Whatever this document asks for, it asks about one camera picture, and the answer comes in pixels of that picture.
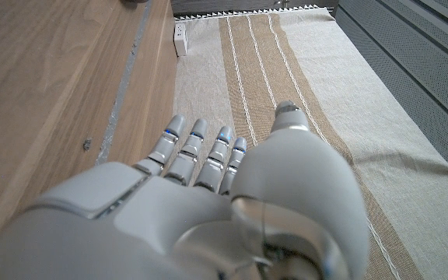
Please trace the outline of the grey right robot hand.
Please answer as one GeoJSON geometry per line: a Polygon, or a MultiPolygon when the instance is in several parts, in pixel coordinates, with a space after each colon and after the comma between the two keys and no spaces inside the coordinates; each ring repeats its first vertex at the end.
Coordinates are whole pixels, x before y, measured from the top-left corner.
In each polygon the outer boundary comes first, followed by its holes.
{"type": "Polygon", "coordinates": [[[207,124],[180,150],[173,117],[149,155],[43,193],[0,233],[0,279],[361,279],[366,207],[348,161],[291,101],[249,149],[207,124]]]}

